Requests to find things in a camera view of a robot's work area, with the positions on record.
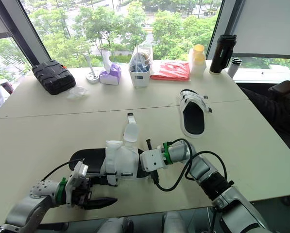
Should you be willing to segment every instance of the window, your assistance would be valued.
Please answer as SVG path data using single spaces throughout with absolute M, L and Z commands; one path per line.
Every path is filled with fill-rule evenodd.
M 0 39 L 0 81 L 8 80 L 15 89 L 30 70 L 30 64 L 14 40 L 11 37 Z M 1 91 L 6 100 L 10 94 L 2 87 Z
M 136 45 L 153 38 L 154 59 L 187 60 L 194 44 L 205 49 L 222 0 L 21 0 L 52 59 L 67 67 L 128 63 Z
M 240 57 L 242 64 L 234 76 L 241 83 L 280 83 L 290 80 L 290 59 Z

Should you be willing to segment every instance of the black cable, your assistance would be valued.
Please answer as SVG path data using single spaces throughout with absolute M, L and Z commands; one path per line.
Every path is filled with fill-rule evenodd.
M 215 225 L 216 215 L 217 215 L 217 210 L 214 209 L 210 233 L 214 233 L 214 225 Z
M 51 171 L 48 175 L 46 175 L 41 181 L 45 181 L 50 175 L 52 175 L 55 171 L 57 171 L 58 169 L 60 169 L 61 167 L 67 165 L 67 164 L 71 164 L 73 162 L 78 162 L 78 161 L 83 161 L 84 159 L 74 159 L 74 160 L 70 160 L 60 166 L 58 166 L 56 169 L 54 169 L 53 171 Z
M 189 163 L 186 163 L 186 164 L 185 164 L 185 166 L 184 166 L 182 172 L 180 173 L 180 175 L 179 175 L 177 181 L 175 182 L 175 184 L 174 184 L 171 188 L 163 188 L 163 187 L 161 187 L 161 186 L 159 185 L 159 183 L 156 183 L 155 185 L 156 185 L 160 190 L 162 190 L 162 191 L 164 191 L 164 192 L 170 192 L 170 191 L 174 190 L 174 189 L 178 186 L 180 180 L 182 179 L 182 177 L 183 177 L 183 175 L 184 175 L 184 173 L 185 173 L 185 170 L 187 169 L 188 165 L 189 165 Z
M 177 140 L 175 140 L 174 142 L 177 142 L 177 141 L 185 141 L 185 139 L 184 139 L 184 140 L 182 140 L 182 139 L 177 139 Z M 189 161 L 185 164 L 185 166 L 184 166 L 182 172 L 180 173 L 180 175 L 179 175 L 177 181 L 175 182 L 175 184 L 174 184 L 171 188 L 163 188 L 163 187 L 161 187 L 158 183 L 156 183 L 155 185 L 156 185 L 160 190 L 162 190 L 162 191 L 164 191 L 164 192 L 170 192 L 170 191 L 174 190 L 174 189 L 178 186 L 179 182 L 181 181 L 181 179 L 182 179 L 182 177 L 183 177 L 183 175 L 184 175 L 184 172 L 185 172 L 185 170 L 187 169 L 187 167 L 188 167 L 188 166 L 191 167 L 193 159 L 194 159 L 195 157 L 197 157 L 198 155 L 200 155 L 200 154 L 205 154 L 205 153 L 212 154 L 212 155 L 214 155 L 216 158 L 218 158 L 218 160 L 219 160 L 219 161 L 221 162 L 221 164 L 222 164 L 222 168 L 223 168 L 223 172 L 224 172 L 224 177 L 225 177 L 225 179 L 227 179 L 227 169 L 226 169 L 226 166 L 225 166 L 223 160 L 221 159 L 221 157 L 219 157 L 219 156 L 218 156 L 216 153 L 214 153 L 214 152 L 211 152 L 211 151 L 208 151 L 208 150 L 204 150 L 204 151 L 200 151 L 200 152 L 196 153 L 194 156 L 192 156 L 192 158 L 189 159 Z
M 190 143 L 189 143 L 186 139 L 184 139 L 184 138 L 178 138 L 178 139 L 172 141 L 171 144 L 174 144 L 174 143 L 179 142 L 179 141 L 184 141 L 184 142 L 187 144 L 187 146 L 188 146 L 188 148 L 189 148 L 190 159 L 189 159 L 189 161 L 185 164 L 184 169 L 182 170 L 182 172 L 180 173 L 180 175 L 179 175 L 177 181 L 175 182 L 175 184 L 174 184 L 171 188 L 163 188 L 163 187 L 161 187 L 161 186 L 159 185 L 159 183 L 156 183 L 156 184 L 155 184 L 155 185 L 156 185 L 160 190 L 162 190 L 162 191 L 164 191 L 164 192 L 170 192 L 170 191 L 174 190 L 174 189 L 178 186 L 179 182 L 181 181 L 181 179 L 182 179 L 182 177 L 183 177 L 183 175 L 184 175 L 185 170 L 187 169 L 187 167 L 189 166 L 188 170 L 191 169 L 191 165 L 192 165 L 192 148 L 191 148 L 191 145 L 190 145 Z

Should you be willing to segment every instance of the slipper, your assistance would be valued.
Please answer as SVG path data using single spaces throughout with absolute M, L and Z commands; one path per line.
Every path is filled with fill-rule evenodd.
M 204 99 L 207 96 L 201 96 L 192 90 L 182 90 L 179 94 L 179 109 L 181 112 L 181 129 L 183 133 L 192 138 L 200 137 L 205 130 L 204 112 L 212 112 L 207 107 Z

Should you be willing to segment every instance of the tissue box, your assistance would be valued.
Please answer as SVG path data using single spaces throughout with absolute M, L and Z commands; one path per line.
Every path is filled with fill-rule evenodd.
M 100 73 L 100 82 L 104 84 L 119 85 L 120 78 L 121 68 L 114 63 L 111 65 L 109 73 L 106 70 Z

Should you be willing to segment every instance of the small thermos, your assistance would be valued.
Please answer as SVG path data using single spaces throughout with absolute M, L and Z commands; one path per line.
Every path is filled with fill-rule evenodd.
M 228 74 L 231 78 L 236 74 L 237 70 L 239 69 L 239 66 L 242 64 L 242 60 L 239 58 L 232 58 L 229 69 L 228 69 Z
M 236 43 L 236 35 L 221 35 L 219 37 L 214 58 L 209 69 L 210 73 L 220 74 L 220 72 L 228 66 L 233 53 L 233 47 Z

